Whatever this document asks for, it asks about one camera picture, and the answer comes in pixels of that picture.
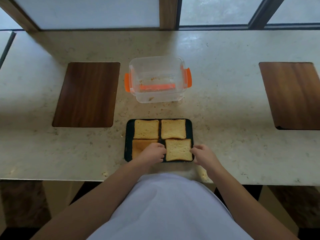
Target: black tray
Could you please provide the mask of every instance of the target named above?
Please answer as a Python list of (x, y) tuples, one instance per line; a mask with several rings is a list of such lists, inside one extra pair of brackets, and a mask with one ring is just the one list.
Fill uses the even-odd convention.
[[(136, 119), (131, 119), (127, 122), (127, 127), (125, 130), (125, 145), (124, 145), (124, 159), (127, 162), (132, 160), (132, 140), (134, 139), (134, 121)], [(186, 139), (191, 139), (191, 148), (193, 147), (193, 132), (192, 132), (192, 122), (188, 119), (140, 119), (140, 120), (159, 120), (159, 139), (158, 142), (166, 145), (166, 141), (161, 138), (161, 120), (186, 120)], [(166, 155), (164, 155), (163, 163), (189, 163), (190, 161), (166, 161)]]

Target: wooden inset panel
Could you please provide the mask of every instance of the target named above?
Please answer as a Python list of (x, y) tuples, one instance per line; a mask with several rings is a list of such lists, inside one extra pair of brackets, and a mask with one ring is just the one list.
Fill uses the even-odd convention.
[(111, 127), (120, 63), (68, 64), (52, 126)]
[(260, 62), (277, 129), (320, 130), (320, 80), (310, 62)]

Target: metal window frame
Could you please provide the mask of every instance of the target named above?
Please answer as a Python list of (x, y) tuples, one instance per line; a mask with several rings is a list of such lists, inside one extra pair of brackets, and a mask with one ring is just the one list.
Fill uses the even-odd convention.
[(268, 24), (284, 0), (262, 0), (248, 24), (182, 25), (182, 0), (178, 0), (175, 30), (320, 30), (320, 23)]

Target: plastic container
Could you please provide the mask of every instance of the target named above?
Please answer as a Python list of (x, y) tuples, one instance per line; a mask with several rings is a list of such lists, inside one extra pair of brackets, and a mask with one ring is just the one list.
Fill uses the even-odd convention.
[(192, 86), (191, 72), (182, 58), (153, 56), (130, 61), (124, 87), (140, 103), (179, 101)]

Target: toast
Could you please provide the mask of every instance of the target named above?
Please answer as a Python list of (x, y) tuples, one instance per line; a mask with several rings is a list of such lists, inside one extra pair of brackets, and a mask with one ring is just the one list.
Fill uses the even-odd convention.
[(158, 142), (158, 140), (132, 140), (132, 159), (138, 157), (153, 142)]
[(167, 149), (166, 161), (182, 160), (192, 161), (192, 154), (189, 151), (191, 149), (191, 139), (173, 140), (167, 139), (165, 141), (165, 147)]
[(185, 139), (186, 120), (161, 120), (162, 139)]
[(134, 139), (159, 139), (159, 120), (135, 120)]

